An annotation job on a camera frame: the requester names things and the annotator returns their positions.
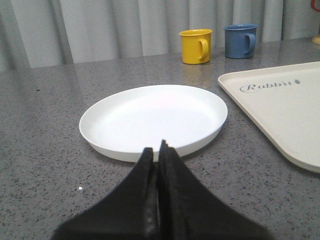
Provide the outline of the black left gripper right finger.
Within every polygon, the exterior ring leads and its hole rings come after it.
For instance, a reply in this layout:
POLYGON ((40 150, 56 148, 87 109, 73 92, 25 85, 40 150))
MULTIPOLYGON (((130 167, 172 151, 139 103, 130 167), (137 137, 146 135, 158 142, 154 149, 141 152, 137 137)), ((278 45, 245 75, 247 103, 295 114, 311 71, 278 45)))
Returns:
POLYGON ((215 197, 176 150, 162 141, 157 174, 160 233, 164 240, 270 240, 263 226, 215 197))

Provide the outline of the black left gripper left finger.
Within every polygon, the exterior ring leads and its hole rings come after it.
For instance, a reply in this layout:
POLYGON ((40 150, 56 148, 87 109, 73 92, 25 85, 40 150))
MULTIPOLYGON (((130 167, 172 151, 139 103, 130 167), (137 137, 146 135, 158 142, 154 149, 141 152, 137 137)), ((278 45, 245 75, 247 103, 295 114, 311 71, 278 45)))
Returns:
POLYGON ((63 223, 54 240, 158 239, 157 169, 145 148, 128 176, 108 196, 63 223))

